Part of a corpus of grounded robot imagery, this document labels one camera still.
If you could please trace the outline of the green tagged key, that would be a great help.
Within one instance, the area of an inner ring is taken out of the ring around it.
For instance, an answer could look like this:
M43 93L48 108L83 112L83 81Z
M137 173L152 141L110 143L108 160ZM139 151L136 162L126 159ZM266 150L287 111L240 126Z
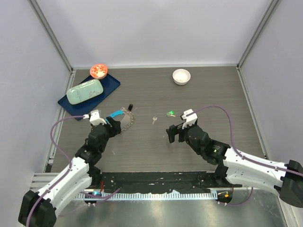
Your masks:
M167 113L166 113L166 116L167 116L167 117L176 117L174 111L169 111L169 112L167 112Z

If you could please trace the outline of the large keyring with blue handle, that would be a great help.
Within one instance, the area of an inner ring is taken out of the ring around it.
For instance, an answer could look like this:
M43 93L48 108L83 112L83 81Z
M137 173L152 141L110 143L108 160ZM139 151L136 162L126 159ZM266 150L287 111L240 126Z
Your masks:
M111 113L105 121L115 132L120 134L122 131L131 127L134 122L134 114L129 109L122 107L121 109Z

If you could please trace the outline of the black key fob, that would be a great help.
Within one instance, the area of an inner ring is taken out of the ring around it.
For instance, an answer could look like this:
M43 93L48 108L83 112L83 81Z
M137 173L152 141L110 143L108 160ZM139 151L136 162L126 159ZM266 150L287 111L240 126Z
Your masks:
M133 104L130 104L130 105L128 106L128 110L131 111L132 108L133 108Z

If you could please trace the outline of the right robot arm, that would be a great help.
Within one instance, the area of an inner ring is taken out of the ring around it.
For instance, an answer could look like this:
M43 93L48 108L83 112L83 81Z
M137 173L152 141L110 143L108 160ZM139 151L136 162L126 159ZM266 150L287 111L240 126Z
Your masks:
M214 182L220 187L227 184L246 185L278 196L297 208L303 206L303 166L294 160L288 163L259 158L236 151L228 144L213 140L197 124L185 128L172 125L166 129L169 142L178 136L207 163L216 166Z

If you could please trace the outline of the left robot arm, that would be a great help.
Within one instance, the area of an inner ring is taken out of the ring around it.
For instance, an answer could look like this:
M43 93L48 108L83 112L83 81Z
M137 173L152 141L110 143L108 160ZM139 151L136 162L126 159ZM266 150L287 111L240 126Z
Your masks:
M120 121L112 117L99 119L84 144L68 165L49 183L36 192L29 190L23 197L18 221L26 227L53 227L62 210L86 188L100 185L100 170L95 164L101 159L110 138L121 133Z

